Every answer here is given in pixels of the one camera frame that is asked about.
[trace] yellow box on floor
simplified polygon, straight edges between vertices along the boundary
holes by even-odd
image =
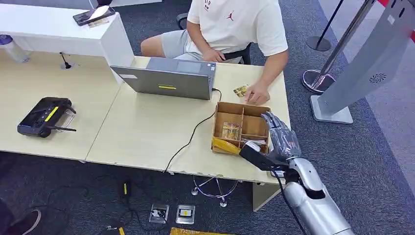
[[[187,230],[187,229],[171,228],[170,235],[226,235],[226,234],[215,234],[215,233],[192,231],[192,230]]]

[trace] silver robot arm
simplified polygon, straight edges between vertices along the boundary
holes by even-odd
[[[262,117],[269,126],[273,150],[265,155],[246,144],[239,155],[261,170],[285,171],[284,199],[297,210],[311,235],[354,235],[314,166],[301,158],[295,132],[270,112]]]

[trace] chair armrest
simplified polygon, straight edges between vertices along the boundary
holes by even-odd
[[[183,20],[187,20],[187,15],[188,15],[188,13],[182,13],[182,14],[179,14],[177,17],[176,17],[176,23],[177,23],[177,26],[179,27],[179,29],[181,29],[181,30],[183,30],[184,28],[182,27],[182,25],[181,25],[181,23],[182,23],[182,21]]]

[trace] water bottle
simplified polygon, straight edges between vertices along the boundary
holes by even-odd
[[[0,49],[5,49],[7,54],[16,62],[24,63],[29,61],[29,56],[27,56],[26,52],[9,35],[0,34]]]

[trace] chair wheel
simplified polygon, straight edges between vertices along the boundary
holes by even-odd
[[[199,191],[197,190],[196,187],[194,187],[193,190],[192,190],[192,195],[196,196],[198,193],[199,193]]]

